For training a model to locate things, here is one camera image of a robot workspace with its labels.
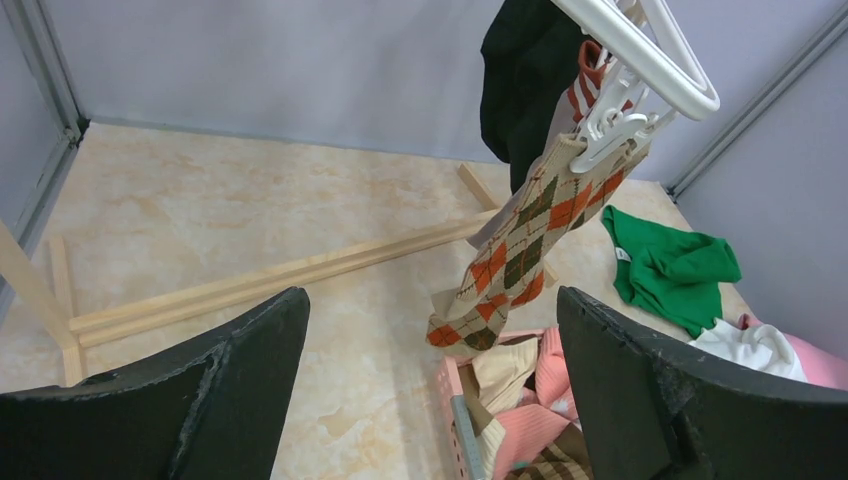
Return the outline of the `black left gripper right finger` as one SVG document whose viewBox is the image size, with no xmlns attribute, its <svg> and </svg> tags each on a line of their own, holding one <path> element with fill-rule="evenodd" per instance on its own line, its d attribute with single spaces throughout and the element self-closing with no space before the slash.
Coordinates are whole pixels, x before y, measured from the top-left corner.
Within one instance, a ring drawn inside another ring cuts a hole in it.
<svg viewBox="0 0 848 480">
<path fill-rule="evenodd" d="M 843 479 L 847 395 L 758 372 L 563 287 L 557 321 L 599 479 Z"/>
</svg>

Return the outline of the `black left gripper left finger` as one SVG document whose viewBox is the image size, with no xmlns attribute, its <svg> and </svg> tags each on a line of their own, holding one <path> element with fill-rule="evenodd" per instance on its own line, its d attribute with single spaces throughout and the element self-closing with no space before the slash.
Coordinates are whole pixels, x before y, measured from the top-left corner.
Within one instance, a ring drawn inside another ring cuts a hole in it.
<svg viewBox="0 0 848 480">
<path fill-rule="evenodd" d="M 309 315 L 292 287 L 76 386 L 3 394 L 2 477 L 269 478 Z"/>
</svg>

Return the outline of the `white plastic clip hanger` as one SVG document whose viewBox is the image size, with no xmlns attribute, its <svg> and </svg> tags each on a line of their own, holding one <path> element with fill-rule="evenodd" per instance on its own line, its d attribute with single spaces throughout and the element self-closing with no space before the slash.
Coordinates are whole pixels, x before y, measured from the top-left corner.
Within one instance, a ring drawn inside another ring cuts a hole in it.
<svg viewBox="0 0 848 480">
<path fill-rule="evenodd" d="M 557 7 L 614 59 L 578 138 L 586 149 L 570 164 L 584 174 L 619 146 L 639 150 L 678 115 L 702 121 L 720 98 L 667 2 L 638 1 L 638 22 L 614 1 L 557 1 Z"/>
</svg>

